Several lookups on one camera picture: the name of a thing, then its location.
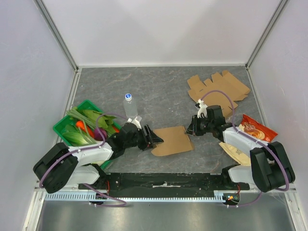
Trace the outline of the brown cardboard box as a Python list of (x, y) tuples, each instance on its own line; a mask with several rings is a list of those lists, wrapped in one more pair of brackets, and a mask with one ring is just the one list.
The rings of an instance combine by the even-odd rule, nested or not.
[(154, 133), (163, 140), (152, 149), (154, 156), (162, 157), (194, 150), (184, 126), (155, 129)]

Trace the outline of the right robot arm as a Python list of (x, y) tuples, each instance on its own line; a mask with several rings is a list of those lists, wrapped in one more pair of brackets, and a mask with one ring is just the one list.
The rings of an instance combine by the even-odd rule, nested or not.
[(221, 186), (232, 189), (238, 182), (254, 184), (266, 193), (281, 190), (295, 181), (295, 173), (284, 146), (278, 142), (262, 141), (227, 123), (219, 105), (197, 103), (198, 113), (192, 116), (186, 133), (203, 136), (211, 133), (221, 142), (229, 144), (250, 158), (250, 166), (226, 167), (220, 177)]

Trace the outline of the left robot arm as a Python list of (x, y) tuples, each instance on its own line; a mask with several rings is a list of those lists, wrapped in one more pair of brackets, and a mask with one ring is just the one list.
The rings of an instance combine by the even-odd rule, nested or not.
[(126, 149), (138, 147), (140, 150), (153, 148), (163, 143), (148, 125), (136, 126), (126, 123), (118, 133), (103, 143), (83, 147), (55, 144), (33, 167), (39, 179), (40, 188), (55, 193), (67, 184), (90, 184), (95, 189), (105, 185), (105, 176), (95, 165), (122, 156)]

